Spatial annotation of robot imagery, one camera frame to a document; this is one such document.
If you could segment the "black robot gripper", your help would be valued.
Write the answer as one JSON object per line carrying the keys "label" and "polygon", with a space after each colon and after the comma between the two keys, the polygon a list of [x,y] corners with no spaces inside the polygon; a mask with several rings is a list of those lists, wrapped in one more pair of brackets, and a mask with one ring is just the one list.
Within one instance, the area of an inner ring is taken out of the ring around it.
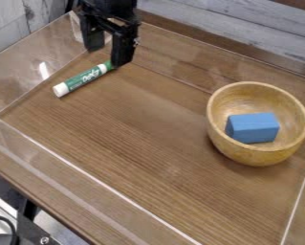
{"label": "black robot gripper", "polygon": [[78,0],[82,42],[89,52],[105,46],[105,32],[112,34],[110,64],[118,68],[133,60],[137,28],[137,0]]}

